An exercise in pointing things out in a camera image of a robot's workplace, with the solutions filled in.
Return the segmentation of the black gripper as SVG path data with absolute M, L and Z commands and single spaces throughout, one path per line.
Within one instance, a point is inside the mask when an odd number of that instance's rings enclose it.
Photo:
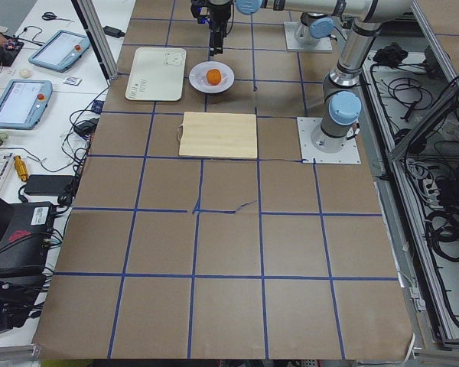
M 231 18 L 231 1 L 209 0 L 207 8 L 210 18 L 210 56 L 213 57 L 223 54 L 223 41 L 227 36 L 228 20 Z

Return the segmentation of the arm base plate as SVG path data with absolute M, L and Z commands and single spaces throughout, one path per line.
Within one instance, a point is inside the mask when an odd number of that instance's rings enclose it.
M 322 118 L 297 117 L 301 160 L 307 164 L 361 164 L 353 128 L 342 138 L 321 131 Z
M 314 38 L 310 35 L 308 27 L 300 21 L 284 23 L 285 41 L 288 51 L 312 52 L 330 54 L 333 51 L 332 43 L 328 36 Z

